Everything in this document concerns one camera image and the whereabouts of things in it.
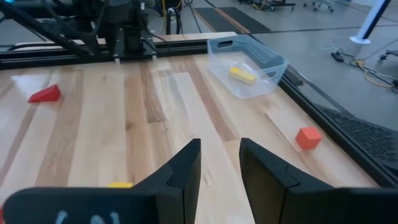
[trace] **yellow rectangular block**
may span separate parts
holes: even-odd
[[[229,70],[229,76],[231,78],[235,78],[239,81],[242,81],[246,84],[252,85],[255,81],[256,81],[256,76],[246,72],[246,71],[242,71],[239,68],[236,67],[231,67]]]
[[[109,184],[109,188],[132,188],[134,186],[133,183],[125,183],[125,182],[113,182],[112,184]]]

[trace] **white pole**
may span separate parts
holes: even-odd
[[[350,37],[352,42],[364,45],[371,43],[368,37],[372,32],[374,26],[377,24],[378,20],[380,19],[381,14],[384,12],[385,7],[387,7],[385,3],[389,4],[389,1],[377,0],[374,3],[371,11],[369,12],[367,18],[365,19],[365,22],[359,29],[359,32],[356,34],[356,36]]]

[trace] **clear plastic bin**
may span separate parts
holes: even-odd
[[[236,35],[207,42],[209,69],[239,98],[251,98],[275,90],[288,60],[248,35]],[[256,76],[253,84],[230,77],[236,67]]]

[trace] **red cube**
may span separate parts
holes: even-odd
[[[322,135],[316,127],[300,128],[296,141],[303,150],[315,149],[322,140]]]

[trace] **concrete floor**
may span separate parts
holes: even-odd
[[[368,6],[335,0],[334,13],[330,13],[325,7],[319,12],[313,12],[312,7],[303,7],[303,0],[287,0],[297,3],[294,11],[290,7],[282,7],[274,12],[263,12],[249,5],[239,4],[236,0],[207,1],[216,7],[237,7],[270,28],[271,33],[255,34],[254,37],[286,57],[291,66],[351,114],[398,130],[398,95],[388,88],[368,83],[361,70],[335,62],[330,56],[332,49],[327,48],[331,42],[340,45],[347,54],[366,58],[367,67],[398,78],[398,58],[391,56],[387,61],[379,62],[379,55],[385,50],[398,50],[398,1],[391,2],[370,36],[372,44],[368,46],[354,45],[349,41],[349,36],[358,31],[367,16],[370,10]],[[193,7],[211,5],[205,0],[194,0]],[[149,28],[155,30],[157,35],[162,34],[163,19],[152,10],[148,13]],[[182,11],[182,21],[184,33],[199,32],[189,8]],[[202,32],[209,32],[201,20],[198,23]],[[13,21],[2,23],[0,33],[0,45],[40,41]],[[303,86],[300,89],[315,103],[333,108],[312,88]]]

